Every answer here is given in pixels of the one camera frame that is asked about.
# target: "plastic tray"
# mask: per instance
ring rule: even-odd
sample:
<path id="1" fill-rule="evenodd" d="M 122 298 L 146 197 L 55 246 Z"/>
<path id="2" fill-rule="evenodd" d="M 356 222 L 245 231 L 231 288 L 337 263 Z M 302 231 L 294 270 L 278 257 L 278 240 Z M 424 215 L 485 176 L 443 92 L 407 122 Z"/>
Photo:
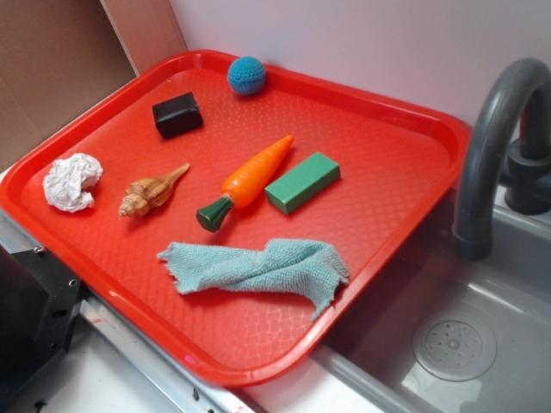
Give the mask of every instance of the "plastic tray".
<path id="1" fill-rule="evenodd" d="M 204 379 L 227 386 L 265 381 L 305 357 L 458 176 L 469 131 L 427 108 L 267 65 L 255 95 L 226 81 L 234 56 L 196 51 L 156 66 L 25 156 L 4 178 L 0 205 L 161 348 Z M 152 105 L 192 91 L 204 125 L 161 139 Z M 220 195 L 244 161 L 295 136 L 277 176 L 315 151 L 342 178 L 286 216 L 262 194 L 203 230 L 195 211 Z M 105 172 L 96 205 L 79 213 L 48 206 L 42 180 L 58 158 L 83 152 Z M 125 189 L 184 163 L 172 198 L 142 219 L 121 218 Z M 157 254 L 169 243 L 262 250 L 274 237 L 335 245 L 350 270 L 332 306 L 282 293 L 211 289 L 183 296 Z"/>

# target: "conch shell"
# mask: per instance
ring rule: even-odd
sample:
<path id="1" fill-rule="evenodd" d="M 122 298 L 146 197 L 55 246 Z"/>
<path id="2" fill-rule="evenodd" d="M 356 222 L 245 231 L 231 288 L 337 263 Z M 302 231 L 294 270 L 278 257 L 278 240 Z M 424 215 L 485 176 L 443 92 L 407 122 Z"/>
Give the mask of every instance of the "conch shell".
<path id="1" fill-rule="evenodd" d="M 122 199 L 121 217 L 143 217 L 155 207 L 163 205 L 172 195 L 174 184 L 189 169 L 189 163 L 173 170 L 162 178 L 143 178 L 127 189 Z"/>

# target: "sink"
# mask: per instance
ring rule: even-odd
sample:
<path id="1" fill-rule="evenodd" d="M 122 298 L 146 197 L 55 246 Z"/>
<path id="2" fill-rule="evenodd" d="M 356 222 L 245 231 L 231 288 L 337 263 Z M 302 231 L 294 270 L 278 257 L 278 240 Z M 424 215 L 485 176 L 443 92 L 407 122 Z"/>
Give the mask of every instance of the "sink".
<path id="1" fill-rule="evenodd" d="M 464 262 L 454 201 L 438 204 L 331 329 L 323 347 L 342 362 L 326 366 L 384 411 L 549 412 L 551 226 L 496 206 L 493 253 Z"/>

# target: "yarn ball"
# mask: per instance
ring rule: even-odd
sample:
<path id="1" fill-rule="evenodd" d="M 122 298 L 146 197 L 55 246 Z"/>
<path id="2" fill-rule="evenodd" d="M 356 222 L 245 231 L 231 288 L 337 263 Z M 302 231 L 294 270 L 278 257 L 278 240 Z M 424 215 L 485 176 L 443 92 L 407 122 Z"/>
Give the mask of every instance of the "yarn ball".
<path id="1" fill-rule="evenodd" d="M 258 59 L 245 56 L 233 61 L 227 74 L 227 81 L 240 95 L 254 95 L 266 80 L 266 68 Z"/>

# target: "faucet spout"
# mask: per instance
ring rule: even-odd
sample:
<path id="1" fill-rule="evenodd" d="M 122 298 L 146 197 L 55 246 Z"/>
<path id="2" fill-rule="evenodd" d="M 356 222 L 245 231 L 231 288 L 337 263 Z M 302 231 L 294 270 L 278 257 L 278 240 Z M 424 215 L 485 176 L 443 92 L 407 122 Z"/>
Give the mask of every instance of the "faucet spout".
<path id="1" fill-rule="evenodd" d="M 509 147 L 519 122 L 519 139 Z M 493 85 L 474 126 L 455 203 L 459 257 L 475 261 L 492 251 L 493 201 L 508 148 L 508 207 L 524 214 L 551 208 L 530 189 L 551 171 L 550 135 L 551 72 L 540 60 L 518 60 Z"/>

